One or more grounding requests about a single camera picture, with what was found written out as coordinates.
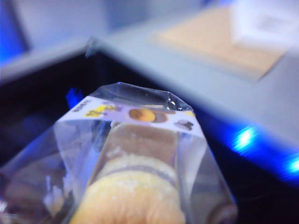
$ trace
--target blue light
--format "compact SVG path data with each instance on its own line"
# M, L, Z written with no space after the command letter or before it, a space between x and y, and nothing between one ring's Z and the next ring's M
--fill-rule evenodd
M15 22L11 3L9 1L1 1L0 27L0 62L1 66L3 66L26 50L25 43L22 41L22 35L18 30L18 24Z
M289 167L290 172L294 173L294 172L298 172L299 171L299 158L295 159L294 161L292 161L290 163L290 167Z
M235 151L239 153L243 153L255 140L256 137L256 131L252 127L247 127L245 129L242 129L235 141L233 148Z
M71 109L83 99L82 91L76 88L70 88L65 98L67 100L69 108Z

